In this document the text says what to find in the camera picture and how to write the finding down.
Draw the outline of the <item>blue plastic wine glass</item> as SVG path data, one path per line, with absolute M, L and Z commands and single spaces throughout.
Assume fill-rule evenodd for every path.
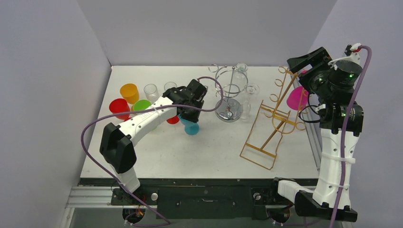
M 194 123 L 188 120 L 183 119 L 180 115 L 178 115 L 179 120 L 181 121 L 181 123 L 184 125 L 184 130 L 185 133 L 188 135 L 196 135 L 199 130 L 200 127 L 198 125 L 198 123 Z

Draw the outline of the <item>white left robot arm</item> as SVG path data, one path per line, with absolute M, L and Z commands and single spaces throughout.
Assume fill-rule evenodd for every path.
M 158 125 L 177 115 L 197 123 L 206 94 L 207 88 L 193 79 L 187 86 L 167 89 L 142 114 L 118 125 L 109 123 L 104 127 L 100 153 L 113 168 L 118 181 L 125 186 L 123 198 L 129 204 L 138 203 L 142 197 L 140 181 L 134 170 L 137 161 L 134 147 Z

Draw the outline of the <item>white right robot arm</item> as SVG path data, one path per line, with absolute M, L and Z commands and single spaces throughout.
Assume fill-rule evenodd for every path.
M 354 152 L 362 132 L 364 110 L 356 102 L 369 62 L 360 65 L 360 43 L 348 45 L 344 56 L 332 59 L 323 47 L 288 59 L 288 68 L 298 73 L 299 83 L 318 96 L 322 152 L 316 188 L 309 190 L 295 180 L 275 178 L 269 199 L 289 200 L 300 217 L 355 222 L 357 212 L 349 197 Z

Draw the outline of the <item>patterned clear glass goblet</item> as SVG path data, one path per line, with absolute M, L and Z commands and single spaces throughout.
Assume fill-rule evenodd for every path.
M 174 88 L 174 87 L 177 87 L 177 84 L 175 82 L 172 82 L 172 81 L 167 82 L 164 84 L 164 91 L 167 91 L 168 89 Z

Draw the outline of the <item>green plastic wine glass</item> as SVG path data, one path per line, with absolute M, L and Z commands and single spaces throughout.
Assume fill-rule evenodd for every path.
M 148 100 L 138 100 L 132 107 L 132 111 L 142 111 L 146 110 L 151 105 L 151 102 Z

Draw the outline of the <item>yellow plastic wine glass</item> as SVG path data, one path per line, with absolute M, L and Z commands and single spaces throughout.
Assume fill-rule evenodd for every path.
M 134 105 L 139 100 L 138 88 L 135 84 L 125 84 L 120 88 L 120 94 L 129 104 Z

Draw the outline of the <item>pink plastic wine glass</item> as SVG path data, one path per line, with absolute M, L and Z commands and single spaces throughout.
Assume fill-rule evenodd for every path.
M 303 86 L 294 88 L 286 100 L 288 107 L 295 111 L 301 111 L 307 106 L 308 94 L 308 91 Z

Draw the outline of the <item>red plastic wine glass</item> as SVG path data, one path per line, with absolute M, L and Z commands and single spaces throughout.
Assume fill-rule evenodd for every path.
M 127 103 L 127 101 L 123 98 L 118 98 L 113 100 L 110 105 L 109 105 L 109 111 L 113 114 L 117 114 L 117 113 L 124 113 L 124 112 L 129 112 L 130 108 L 129 105 Z M 120 119 L 120 120 L 128 120 L 130 118 L 130 114 L 121 114 L 121 115 L 117 115 L 116 118 Z

